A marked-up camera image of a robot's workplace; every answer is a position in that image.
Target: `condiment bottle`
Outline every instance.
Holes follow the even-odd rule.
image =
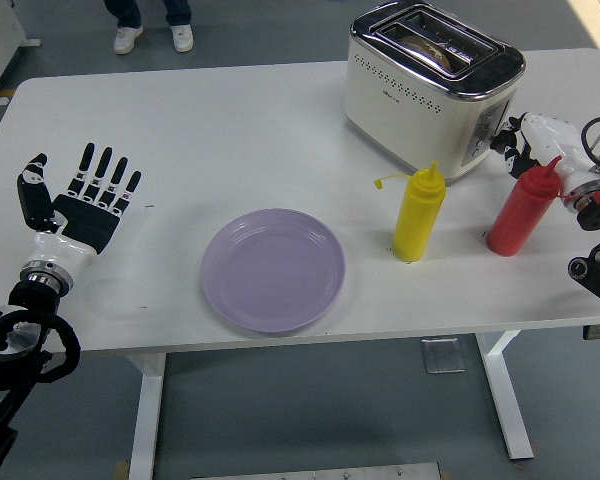
[[[391,250],[404,262],[415,262],[424,255],[433,225],[447,192],[444,177],[437,170],[438,163],[413,174],[402,199],[402,206],[393,234]],[[376,180],[382,188],[382,180],[390,177],[408,177],[406,174],[390,175]]]
[[[520,176],[487,235],[491,251],[510,257],[522,248],[560,194],[560,177],[554,168],[561,159],[558,156],[546,167],[532,167]]]

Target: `toaster logo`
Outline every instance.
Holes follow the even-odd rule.
[[[387,96],[388,98],[390,98],[391,100],[393,100],[396,103],[400,103],[400,100],[398,100],[397,98],[395,98],[393,95],[391,95],[387,90],[383,90],[382,93]]]

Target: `table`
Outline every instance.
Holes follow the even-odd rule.
[[[532,110],[583,126],[600,116],[600,52],[527,52],[510,114]],[[0,304],[33,249],[15,179],[38,153],[52,195],[87,142],[127,156],[143,179],[113,241],[63,299],[59,314],[85,354],[128,356],[143,372],[130,478],[150,478],[165,355],[477,333],[511,458],[533,454],[502,357],[522,329],[600,323],[600,300],[567,264],[600,241],[554,202],[524,249],[484,244],[514,180],[492,154],[451,185],[425,257],[388,251],[404,171],[344,115],[346,62],[32,79],[0,125]],[[335,305],[289,334],[223,320],[204,298],[200,263],[231,220],[264,208],[312,215],[347,261]],[[61,350],[56,338],[45,345]]]

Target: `toaster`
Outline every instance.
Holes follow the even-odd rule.
[[[346,116],[412,170],[448,182],[489,154],[525,69],[515,48],[417,1],[394,1],[350,28]]]

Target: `metal plate on floor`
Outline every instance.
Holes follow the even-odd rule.
[[[380,467],[208,477],[205,480],[440,480],[440,470],[437,463],[413,463]]]
[[[428,373],[464,372],[464,360],[457,338],[423,338],[422,354]]]

